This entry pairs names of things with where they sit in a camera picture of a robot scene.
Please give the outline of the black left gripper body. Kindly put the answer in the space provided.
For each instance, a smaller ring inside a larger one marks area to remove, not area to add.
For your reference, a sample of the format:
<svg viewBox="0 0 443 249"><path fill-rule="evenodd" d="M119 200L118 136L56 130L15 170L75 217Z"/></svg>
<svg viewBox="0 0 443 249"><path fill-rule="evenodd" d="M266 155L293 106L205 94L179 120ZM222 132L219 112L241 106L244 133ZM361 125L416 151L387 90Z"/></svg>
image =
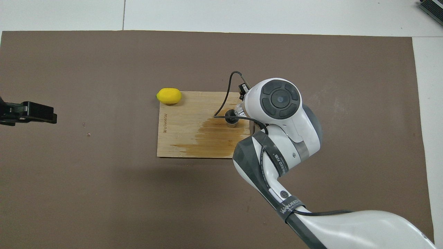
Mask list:
<svg viewBox="0 0 443 249"><path fill-rule="evenodd" d="M14 122L6 121L10 114L10 107L0 98L0 124L4 126L14 126Z"/></svg>

